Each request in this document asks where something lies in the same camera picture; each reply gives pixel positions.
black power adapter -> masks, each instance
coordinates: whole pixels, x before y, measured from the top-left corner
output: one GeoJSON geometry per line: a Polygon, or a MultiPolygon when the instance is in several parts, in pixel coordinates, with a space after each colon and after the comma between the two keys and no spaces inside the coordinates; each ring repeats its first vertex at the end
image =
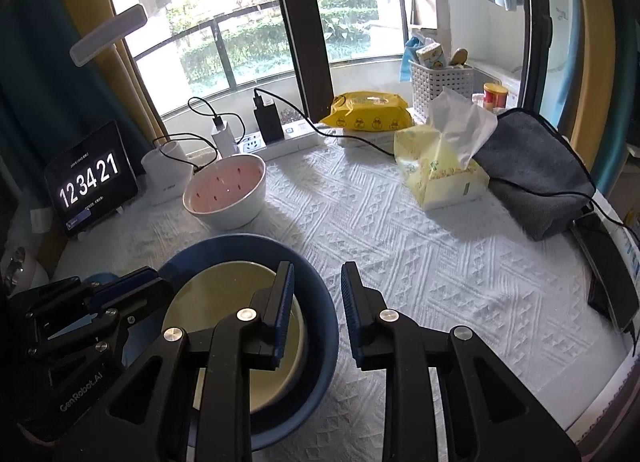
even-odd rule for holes
{"type": "Polygon", "coordinates": [[[282,123],[275,103],[264,105],[262,97],[257,93],[254,97],[254,103],[255,121],[258,123],[264,143],[271,144],[272,142],[283,140],[284,132],[282,131],[282,123]]]}

window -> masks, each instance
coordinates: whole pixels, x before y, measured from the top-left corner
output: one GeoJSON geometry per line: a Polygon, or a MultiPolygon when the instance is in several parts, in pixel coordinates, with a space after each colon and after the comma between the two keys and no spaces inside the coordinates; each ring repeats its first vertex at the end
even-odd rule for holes
{"type": "MultiPolygon", "coordinates": [[[[294,69],[278,0],[113,3],[116,12],[145,5],[148,23],[127,44],[160,114],[175,115],[191,95],[225,96],[294,69]]],[[[435,0],[318,0],[318,7],[332,64],[398,57],[411,23],[436,29],[435,0]]]]}

yellow lid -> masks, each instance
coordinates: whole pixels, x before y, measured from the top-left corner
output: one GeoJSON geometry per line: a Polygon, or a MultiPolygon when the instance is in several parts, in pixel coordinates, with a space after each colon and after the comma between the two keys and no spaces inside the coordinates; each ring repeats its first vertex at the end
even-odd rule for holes
{"type": "Polygon", "coordinates": [[[497,85],[495,83],[485,83],[484,84],[484,89],[485,90],[489,90],[489,92],[493,93],[493,94],[508,94],[509,91],[500,85],[497,85]]]}

yellow wet wipes package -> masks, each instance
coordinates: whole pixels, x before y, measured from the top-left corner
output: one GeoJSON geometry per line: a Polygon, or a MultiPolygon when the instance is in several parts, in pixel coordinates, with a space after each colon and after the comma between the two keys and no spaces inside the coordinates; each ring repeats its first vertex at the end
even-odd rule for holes
{"type": "Polygon", "coordinates": [[[463,170],[449,143],[428,124],[396,132],[394,155],[405,184],[423,210],[473,200],[489,184],[489,176],[473,159],[463,170]]]}
{"type": "Polygon", "coordinates": [[[414,124],[407,106],[398,94],[347,92],[334,98],[331,113],[320,122],[362,132],[402,130],[414,124]]]}

pink bowl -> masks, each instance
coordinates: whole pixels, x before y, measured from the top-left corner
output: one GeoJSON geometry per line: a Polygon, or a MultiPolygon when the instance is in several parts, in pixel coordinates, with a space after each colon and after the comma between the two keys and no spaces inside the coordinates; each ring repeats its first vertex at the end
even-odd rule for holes
{"type": "Polygon", "coordinates": [[[182,197],[185,209],[219,229],[253,220],[264,205],[266,167],[257,155],[233,155],[193,176],[182,197]]]}

